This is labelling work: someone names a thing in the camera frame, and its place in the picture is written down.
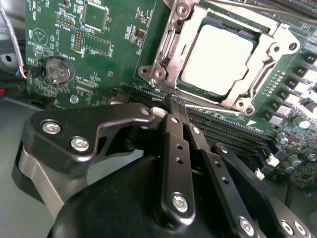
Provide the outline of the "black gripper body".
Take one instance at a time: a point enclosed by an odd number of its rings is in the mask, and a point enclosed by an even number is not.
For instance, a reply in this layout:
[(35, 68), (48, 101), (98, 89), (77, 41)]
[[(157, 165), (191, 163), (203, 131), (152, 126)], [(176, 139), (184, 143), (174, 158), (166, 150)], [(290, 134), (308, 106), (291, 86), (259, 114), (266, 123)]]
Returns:
[(159, 160), (138, 159), (72, 196), (60, 210), (51, 238), (231, 238), (217, 199), (202, 175), (192, 173), (196, 216), (183, 229), (161, 226), (154, 214)]

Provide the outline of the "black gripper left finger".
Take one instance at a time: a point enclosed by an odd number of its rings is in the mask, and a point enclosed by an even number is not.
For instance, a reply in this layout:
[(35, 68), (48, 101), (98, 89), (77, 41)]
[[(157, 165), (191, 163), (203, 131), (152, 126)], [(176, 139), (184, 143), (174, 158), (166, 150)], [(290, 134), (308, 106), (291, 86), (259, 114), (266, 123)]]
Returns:
[(123, 103), (40, 111), (25, 122), (13, 177), (56, 220), (75, 194), (130, 163), (158, 158), (154, 214), (166, 228), (185, 228), (196, 216), (190, 144), (177, 99), (157, 108)]

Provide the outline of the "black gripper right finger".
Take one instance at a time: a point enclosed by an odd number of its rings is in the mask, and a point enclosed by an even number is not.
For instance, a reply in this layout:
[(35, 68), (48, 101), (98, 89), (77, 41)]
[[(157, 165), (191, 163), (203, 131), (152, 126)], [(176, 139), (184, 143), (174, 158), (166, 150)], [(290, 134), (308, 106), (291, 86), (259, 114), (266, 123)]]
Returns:
[(177, 99), (193, 152), (215, 191), (226, 238), (310, 238), (309, 228), (225, 144), (210, 147)]

